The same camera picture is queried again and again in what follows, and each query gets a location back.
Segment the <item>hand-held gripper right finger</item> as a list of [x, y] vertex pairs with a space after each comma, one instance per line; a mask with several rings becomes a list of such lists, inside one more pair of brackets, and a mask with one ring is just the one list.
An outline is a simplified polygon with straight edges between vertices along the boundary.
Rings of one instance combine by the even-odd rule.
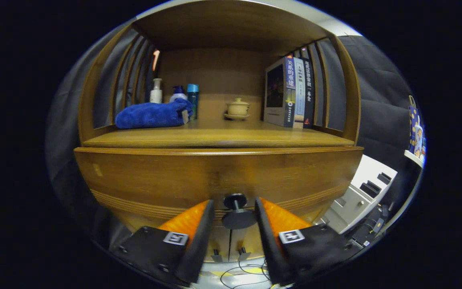
[[309, 282], [362, 249], [327, 225], [312, 225], [261, 197], [255, 200], [254, 211], [273, 284]]

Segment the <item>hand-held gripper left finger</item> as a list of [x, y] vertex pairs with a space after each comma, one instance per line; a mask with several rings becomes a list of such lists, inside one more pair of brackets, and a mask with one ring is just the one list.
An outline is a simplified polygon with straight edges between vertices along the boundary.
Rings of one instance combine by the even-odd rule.
[[155, 280], [188, 287], [198, 282], [214, 217], [209, 199], [157, 228], [141, 227], [111, 252]]

